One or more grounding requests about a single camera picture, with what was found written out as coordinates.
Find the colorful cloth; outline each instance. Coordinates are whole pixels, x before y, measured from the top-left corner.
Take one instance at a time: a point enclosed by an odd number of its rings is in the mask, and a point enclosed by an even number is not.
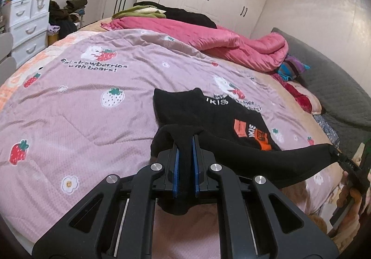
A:
[[[284,81],[294,80],[300,76],[304,71],[309,70],[310,67],[303,64],[300,60],[294,56],[287,55],[277,73],[282,77]]]

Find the black metal frame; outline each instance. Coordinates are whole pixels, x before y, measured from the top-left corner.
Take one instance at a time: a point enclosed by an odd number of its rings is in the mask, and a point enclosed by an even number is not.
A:
[[[333,241],[267,179],[216,164],[197,136],[192,146],[192,205],[217,204],[222,259],[337,258]],[[150,259],[156,199],[181,201],[178,157],[174,144],[134,176],[109,175],[36,242],[32,257],[114,259],[119,242],[116,258]]]

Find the white flower print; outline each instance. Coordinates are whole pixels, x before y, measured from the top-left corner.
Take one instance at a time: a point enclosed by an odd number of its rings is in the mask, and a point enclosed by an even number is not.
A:
[[[323,183],[323,177],[322,177],[322,175],[320,175],[320,173],[315,174],[314,177],[313,177],[313,180],[319,186],[322,185],[322,183]]]
[[[284,143],[285,139],[277,128],[272,128],[271,134],[279,141],[279,143]]]
[[[60,92],[60,93],[63,93],[64,91],[66,91],[68,89],[68,86],[66,86],[66,85],[62,85],[59,89],[58,89],[58,91]]]
[[[61,189],[64,193],[71,195],[79,187],[77,176],[66,176],[62,179]]]
[[[255,77],[250,77],[249,79],[250,79],[250,81],[252,82],[253,85],[256,85]]]

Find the hanging clothes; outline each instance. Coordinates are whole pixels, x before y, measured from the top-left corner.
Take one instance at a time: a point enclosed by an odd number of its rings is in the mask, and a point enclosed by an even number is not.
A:
[[[184,9],[179,8],[165,7],[155,2],[138,2],[134,4],[134,6],[137,5],[140,6],[151,5],[155,6],[158,9],[165,10],[166,11],[165,15],[167,19],[173,19],[175,21],[180,21],[183,23],[217,29],[216,24],[204,14],[188,12]]]

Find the orange graphic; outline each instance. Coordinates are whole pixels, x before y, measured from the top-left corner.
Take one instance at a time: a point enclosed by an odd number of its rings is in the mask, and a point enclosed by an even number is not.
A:
[[[246,122],[234,119],[234,131],[239,138],[247,138]]]
[[[268,134],[263,131],[256,129],[254,133],[255,140],[258,141],[262,150],[272,150],[272,147],[268,143]]]

